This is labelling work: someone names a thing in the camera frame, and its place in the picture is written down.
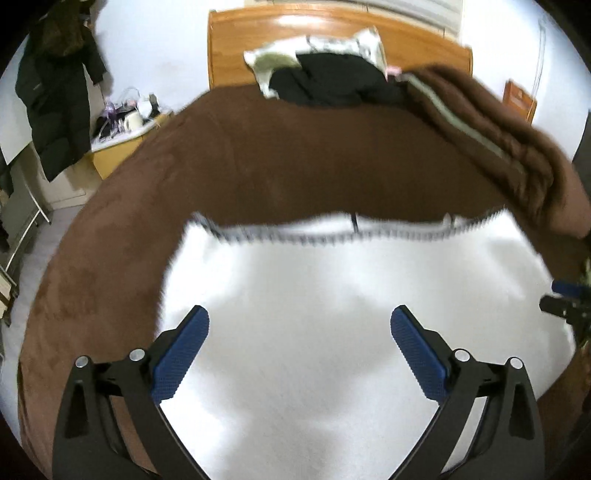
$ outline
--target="mug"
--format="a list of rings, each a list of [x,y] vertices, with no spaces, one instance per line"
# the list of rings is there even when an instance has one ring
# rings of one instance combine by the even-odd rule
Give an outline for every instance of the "mug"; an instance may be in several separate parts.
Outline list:
[[[132,132],[138,128],[142,128],[143,126],[144,119],[138,111],[125,115],[125,119],[123,120],[123,128],[125,128],[126,132]]]

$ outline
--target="gray floor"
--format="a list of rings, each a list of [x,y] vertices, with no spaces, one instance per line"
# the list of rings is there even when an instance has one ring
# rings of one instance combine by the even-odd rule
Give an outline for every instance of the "gray floor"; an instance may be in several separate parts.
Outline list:
[[[12,325],[2,325],[0,339],[4,344],[5,361],[0,371],[0,411],[19,441],[21,435],[17,414],[17,366],[29,311],[49,260],[81,208],[71,207],[51,212],[51,225],[40,219],[37,234],[22,256],[18,275],[20,294],[12,307]]]

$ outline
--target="black coat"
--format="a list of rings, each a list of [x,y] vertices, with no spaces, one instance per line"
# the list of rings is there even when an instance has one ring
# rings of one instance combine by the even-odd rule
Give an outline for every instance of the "black coat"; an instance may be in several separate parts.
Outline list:
[[[15,90],[27,107],[33,144],[49,181],[90,150],[84,67],[94,84],[106,69],[92,33],[81,29],[84,46],[65,57],[41,51],[38,34],[32,31],[18,68]]]

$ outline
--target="headboard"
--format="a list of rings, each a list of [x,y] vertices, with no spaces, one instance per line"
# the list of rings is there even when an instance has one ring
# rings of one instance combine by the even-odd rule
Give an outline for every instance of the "headboard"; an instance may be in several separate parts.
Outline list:
[[[472,74],[472,51],[420,27],[361,10],[313,4],[281,4],[210,12],[209,86],[255,83],[243,52],[298,35],[350,37],[375,26],[388,64],[409,69],[444,63]]]

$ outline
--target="white pillowcase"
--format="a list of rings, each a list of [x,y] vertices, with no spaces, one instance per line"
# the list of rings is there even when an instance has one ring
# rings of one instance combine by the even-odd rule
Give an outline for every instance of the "white pillowcase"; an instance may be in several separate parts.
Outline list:
[[[375,27],[358,31],[351,38],[302,35],[266,44],[256,50],[244,52],[244,61],[255,74],[256,81],[266,98],[279,98],[269,87],[271,75],[282,67],[298,66],[297,54],[339,53],[358,55],[386,72],[384,46]]]

